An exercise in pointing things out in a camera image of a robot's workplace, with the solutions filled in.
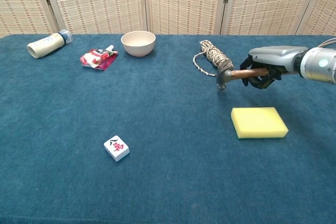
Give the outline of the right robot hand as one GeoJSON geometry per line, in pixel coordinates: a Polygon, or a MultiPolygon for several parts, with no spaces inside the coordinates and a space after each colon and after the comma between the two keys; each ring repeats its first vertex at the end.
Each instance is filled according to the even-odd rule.
{"type": "Polygon", "coordinates": [[[265,76],[243,78],[245,86],[251,84],[257,89],[265,89],[275,80],[281,80],[285,73],[298,73],[300,63],[307,47],[300,46],[265,46],[251,49],[248,57],[241,63],[241,70],[265,68],[265,76]]]}

